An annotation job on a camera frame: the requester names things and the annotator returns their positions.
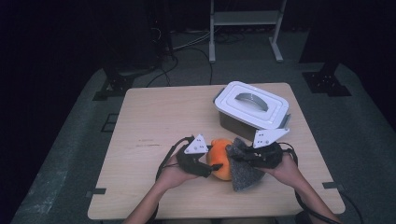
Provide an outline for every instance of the black background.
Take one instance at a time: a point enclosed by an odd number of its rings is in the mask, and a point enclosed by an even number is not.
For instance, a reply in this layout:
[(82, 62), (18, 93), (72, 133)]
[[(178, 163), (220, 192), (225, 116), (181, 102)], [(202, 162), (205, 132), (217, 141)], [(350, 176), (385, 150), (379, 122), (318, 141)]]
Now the black background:
[[(143, 1), (110, 2), (0, 3), (1, 223), (12, 219), (92, 74), (109, 60), (149, 65), (161, 56), (150, 44), (149, 27), (163, 27), (162, 1), (149, 0), (145, 5)], [(169, 2), (173, 30), (208, 28), (209, 1)], [(267, 9), (279, 4), (251, 0), (233, 5), (235, 2), (231, 1), (234, 9)], [(282, 30), (311, 28), (301, 63), (339, 57), (361, 78), (395, 127), (393, 2), (289, 0)], [(227, 4), (219, 0), (217, 7)]]

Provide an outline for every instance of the white plastic container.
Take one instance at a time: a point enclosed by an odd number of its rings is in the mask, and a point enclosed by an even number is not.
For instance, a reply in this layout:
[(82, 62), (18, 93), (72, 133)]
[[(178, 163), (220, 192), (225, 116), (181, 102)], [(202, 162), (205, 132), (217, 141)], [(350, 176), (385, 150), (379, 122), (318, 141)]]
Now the white plastic container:
[(214, 99), (220, 125), (252, 141), (257, 130), (284, 128), (289, 103), (271, 92), (233, 81)]

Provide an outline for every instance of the gray cloth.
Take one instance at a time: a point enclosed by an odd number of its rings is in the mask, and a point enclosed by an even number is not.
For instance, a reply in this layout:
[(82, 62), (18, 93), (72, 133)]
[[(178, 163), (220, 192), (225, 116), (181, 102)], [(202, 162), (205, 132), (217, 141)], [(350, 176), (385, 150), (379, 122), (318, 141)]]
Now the gray cloth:
[(244, 141), (239, 138), (235, 138), (232, 145), (226, 147), (227, 156), (230, 161), (231, 167), (231, 179), (233, 182), (233, 190), (241, 191), (246, 189), (257, 182), (259, 182), (264, 176), (264, 172), (251, 167), (245, 161), (236, 161), (232, 156), (238, 155), (243, 156), (246, 153), (239, 148), (246, 147)]

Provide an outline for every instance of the wrist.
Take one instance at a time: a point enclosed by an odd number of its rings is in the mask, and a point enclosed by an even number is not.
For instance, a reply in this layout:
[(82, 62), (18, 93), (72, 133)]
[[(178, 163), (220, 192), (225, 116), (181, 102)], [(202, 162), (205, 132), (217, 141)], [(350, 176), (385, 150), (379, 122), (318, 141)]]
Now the wrist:
[(315, 191), (305, 178), (299, 179), (294, 183), (295, 184), (292, 187), (300, 195), (310, 194), (312, 191)]
[(158, 181), (156, 181), (155, 183), (154, 183), (154, 185), (152, 186), (152, 188), (151, 188), (151, 190), (152, 191), (155, 191), (155, 192), (157, 192), (157, 193), (160, 193), (160, 194), (165, 194), (165, 192), (168, 190), (169, 188), (167, 188), (166, 186), (165, 186), (165, 184), (159, 179)]

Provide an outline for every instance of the forearm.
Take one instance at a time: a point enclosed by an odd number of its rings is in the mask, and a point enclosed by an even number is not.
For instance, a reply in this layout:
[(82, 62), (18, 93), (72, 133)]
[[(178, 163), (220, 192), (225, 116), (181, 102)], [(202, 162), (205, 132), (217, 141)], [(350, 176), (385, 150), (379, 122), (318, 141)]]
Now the forearm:
[(166, 190), (154, 184), (136, 209), (124, 220), (123, 224), (146, 223), (157, 208)]
[[(301, 199), (308, 208), (324, 217), (341, 223), (340, 219), (330, 210), (327, 204), (323, 202), (320, 196), (315, 192), (315, 190), (307, 181), (302, 182), (298, 185), (298, 187), (295, 187), (294, 189), (300, 195)], [(311, 215), (310, 217), (314, 224), (326, 223)]]

